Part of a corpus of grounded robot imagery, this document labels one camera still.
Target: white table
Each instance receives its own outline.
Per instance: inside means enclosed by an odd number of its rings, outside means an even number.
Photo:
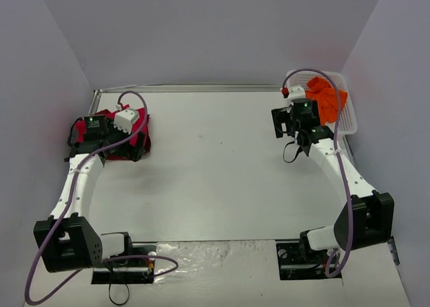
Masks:
[[[98,110],[114,110],[118,95],[101,94]],[[128,306],[409,306],[385,244],[353,252],[343,279],[279,280],[273,239],[330,225],[343,207],[310,159],[282,161],[288,140],[275,139],[270,114],[284,106],[279,93],[144,97],[151,152],[138,163],[106,164],[90,222],[98,232],[162,243],[159,254],[181,268],[154,285],[131,286]],[[140,107],[133,96],[124,103]],[[35,298],[64,276],[39,267]],[[109,306],[107,286],[90,279],[91,270],[81,272],[45,306]]]

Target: wall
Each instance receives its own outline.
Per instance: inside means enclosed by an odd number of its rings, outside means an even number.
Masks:
[[[91,90],[43,0],[0,0],[0,297],[22,306],[36,244],[67,173],[70,124]]]
[[[396,201],[400,274],[413,306],[430,301],[428,15],[428,0],[380,0],[343,68],[359,127],[354,155]]]
[[[92,87],[340,71],[378,0],[45,0]]]

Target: orange towel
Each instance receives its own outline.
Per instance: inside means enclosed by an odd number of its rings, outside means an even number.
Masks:
[[[320,114],[321,124],[326,122],[335,122],[337,118],[337,96],[336,91],[330,83],[322,77],[314,77],[308,82],[309,90],[306,91],[306,97],[318,102],[318,112]],[[339,90],[341,94],[341,110],[345,107],[348,93]]]

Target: basket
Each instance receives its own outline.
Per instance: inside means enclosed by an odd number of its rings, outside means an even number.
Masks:
[[[354,108],[352,106],[352,100],[349,95],[348,86],[345,81],[343,75],[336,72],[324,72],[326,73],[337,85],[338,89],[344,90],[348,93],[347,103],[342,110],[341,117],[339,119],[339,130],[338,135],[344,136],[346,134],[355,134],[357,132],[357,120],[355,119]],[[293,87],[295,85],[301,85],[304,90],[308,89],[307,82],[314,77],[321,77],[321,75],[311,72],[311,71],[303,71],[296,73],[292,77],[290,77],[287,81],[287,87]],[[335,124],[327,124],[331,130],[335,129]]]

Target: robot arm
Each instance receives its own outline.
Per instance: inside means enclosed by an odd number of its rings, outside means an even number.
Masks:
[[[38,246],[48,236],[54,223],[67,208],[69,194],[73,189],[73,200],[61,220],[54,235],[49,239],[42,258],[49,272],[77,270],[99,265],[104,259],[116,255],[128,254],[131,239],[126,232],[98,234],[87,220],[95,183],[105,161],[116,155],[137,161],[144,152],[144,142],[148,140],[144,130],[137,134],[134,144],[119,144],[113,148],[106,146],[118,144],[132,133],[133,127],[139,127],[143,121],[141,110],[130,108],[107,115],[89,116],[77,120],[77,141],[71,143],[69,172],[60,198],[49,218],[37,221],[34,236]],[[93,155],[84,165],[81,163],[95,150],[109,148]],[[73,179],[77,175],[75,187]]]
[[[312,158],[329,178],[343,209],[331,226],[307,230],[300,234],[300,249],[305,258],[328,249],[346,249],[348,214],[345,188],[339,162],[333,148],[333,133],[320,125],[316,101],[305,98],[303,88],[292,87],[286,95],[287,107],[272,110],[277,138],[293,136],[300,152]],[[340,151],[351,192],[353,206],[353,245],[358,249],[386,242],[391,236],[394,201],[388,193],[380,194],[357,172],[349,159]]]

